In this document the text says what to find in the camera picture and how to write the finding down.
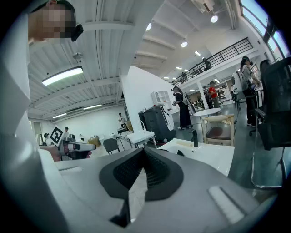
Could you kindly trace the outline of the person's left forearm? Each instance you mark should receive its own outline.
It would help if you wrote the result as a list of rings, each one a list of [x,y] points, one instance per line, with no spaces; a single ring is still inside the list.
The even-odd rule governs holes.
[[[61,161],[61,156],[58,147],[40,146],[40,149],[47,150],[51,154],[54,162]]]

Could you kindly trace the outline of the long ceiling lamp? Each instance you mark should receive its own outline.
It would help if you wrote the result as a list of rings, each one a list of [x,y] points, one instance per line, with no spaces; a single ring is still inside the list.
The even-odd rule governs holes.
[[[59,72],[57,74],[54,74],[54,75],[44,79],[42,81],[42,84],[45,85],[45,86],[48,86],[48,85],[50,85],[52,83],[55,83],[57,81],[60,81],[62,79],[65,79],[65,78],[68,78],[68,77],[71,77],[71,76],[75,76],[75,75],[79,75],[79,74],[82,74],[82,73],[83,73],[82,66],[73,67],[73,68],[64,70],[62,72]]]

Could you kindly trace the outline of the white air conditioner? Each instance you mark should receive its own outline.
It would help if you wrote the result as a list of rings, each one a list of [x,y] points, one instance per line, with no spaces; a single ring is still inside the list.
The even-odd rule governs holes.
[[[201,12],[207,12],[213,10],[213,6],[215,5],[213,0],[191,0],[192,3],[196,6],[196,8]]]

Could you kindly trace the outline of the white cabinet with shelves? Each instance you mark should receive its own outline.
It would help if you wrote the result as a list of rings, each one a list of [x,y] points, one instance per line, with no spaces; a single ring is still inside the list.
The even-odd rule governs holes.
[[[172,103],[168,91],[153,91],[151,93],[153,106],[164,105],[166,110],[170,113],[172,110]]]

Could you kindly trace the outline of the black and white wheeled machine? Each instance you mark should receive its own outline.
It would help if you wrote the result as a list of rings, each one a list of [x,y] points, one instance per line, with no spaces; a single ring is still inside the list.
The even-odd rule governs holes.
[[[138,115],[143,122],[144,129],[154,132],[157,144],[166,144],[175,137],[174,122],[164,104],[141,111]]]

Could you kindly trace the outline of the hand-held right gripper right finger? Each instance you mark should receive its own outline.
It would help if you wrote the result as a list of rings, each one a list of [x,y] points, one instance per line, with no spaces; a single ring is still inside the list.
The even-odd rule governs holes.
[[[258,221],[258,202],[210,165],[146,148],[145,170],[159,183],[127,229],[133,233],[244,233]]]

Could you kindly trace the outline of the round white table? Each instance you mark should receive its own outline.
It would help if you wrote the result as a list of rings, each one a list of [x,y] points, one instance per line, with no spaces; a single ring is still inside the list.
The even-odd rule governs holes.
[[[203,139],[205,138],[205,124],[202,120],[202,117],[213,115],[215,113],[218,113],[220,110],[221,110],[220,108],[212,108],[212,109],[206,109],[206,110],[202,110],[202,111],[194,113],[193,116],[199,117],[200,119]]]

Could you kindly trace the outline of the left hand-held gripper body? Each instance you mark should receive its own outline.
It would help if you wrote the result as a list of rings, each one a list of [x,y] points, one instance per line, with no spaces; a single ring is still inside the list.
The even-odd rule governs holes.
[[[73,134],[69,134],[68,137],[64,137],[64,132],[65,131],[55,125],[50,135],[51,141],[58,147],[61,160],[68,161],[90,158],[90,151],[69,151],[68,143],[77,141],[75,140],[75,136]]]

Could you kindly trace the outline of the wooden chair with brown seat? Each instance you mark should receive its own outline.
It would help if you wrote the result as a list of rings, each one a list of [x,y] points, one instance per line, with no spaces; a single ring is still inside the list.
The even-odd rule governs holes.
[[[201,118],[203,142],[205,144],[217,144],[223,146],[234,146],[235,125],[234,114],[204,116]],[[207,130],[208,123],[220,123],[222,126],[212,127]]]

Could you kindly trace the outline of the black balcony railing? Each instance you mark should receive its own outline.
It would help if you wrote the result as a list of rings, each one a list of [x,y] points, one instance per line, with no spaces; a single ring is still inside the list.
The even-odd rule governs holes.
[[[250,43],[248,37],[226,47],[225,49],[215,53],[214,55],[206,58],[211,63],[211,68],[235,57],[243,52],[253,49],[253,45]],[[204,62],[200,62],[196,64],[194,67],[190,68],[184,74],[178,76],[175,80],[171,81],[170,83],[174,86],[178,86],[200,74],[202,74],[205,68]]]

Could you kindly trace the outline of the cardboard box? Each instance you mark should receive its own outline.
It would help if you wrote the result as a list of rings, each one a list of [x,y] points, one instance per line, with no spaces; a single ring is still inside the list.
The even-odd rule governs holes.
[[[88,143],[89,144],[94,144],[96,146],[96,148],[98,148],[101,145],[98,136],[93,136],[93,137],[89,138],[88,139]]]

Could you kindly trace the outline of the large window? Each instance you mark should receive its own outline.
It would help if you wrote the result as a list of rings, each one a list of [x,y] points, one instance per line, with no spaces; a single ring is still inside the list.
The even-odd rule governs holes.
[[[255,28],[275,61],[291,57],[283,36],[265,10],[255,0],[239,0],[241,15]]]

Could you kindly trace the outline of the black faucet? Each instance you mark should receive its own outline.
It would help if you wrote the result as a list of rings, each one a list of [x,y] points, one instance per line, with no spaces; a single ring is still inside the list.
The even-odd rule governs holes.
[[[198,132],[196,129],[193,129],[190,134],[192,135],[192,138],[191,138],[191,142],[193,142],[193,147],[194,148],[198,148],[198,139],[200,137],[200,132]]]

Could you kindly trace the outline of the dark grey stool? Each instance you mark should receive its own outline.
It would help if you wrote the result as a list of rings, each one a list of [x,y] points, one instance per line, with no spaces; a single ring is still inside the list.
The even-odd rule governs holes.
[[[104,140],[103,146],[105,150],[108,152],[108,154],[112,154],[112,151],[115,151],[115,150],[120,152],[118,142],[114,138],[109,138],[109,139]]]

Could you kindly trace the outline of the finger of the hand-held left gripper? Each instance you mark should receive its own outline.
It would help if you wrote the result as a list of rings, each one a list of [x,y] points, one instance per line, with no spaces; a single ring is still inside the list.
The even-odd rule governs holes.
[[[95,144],[79,143],[79,142],[69,142],[69,151],[93,151],[96,149]]]

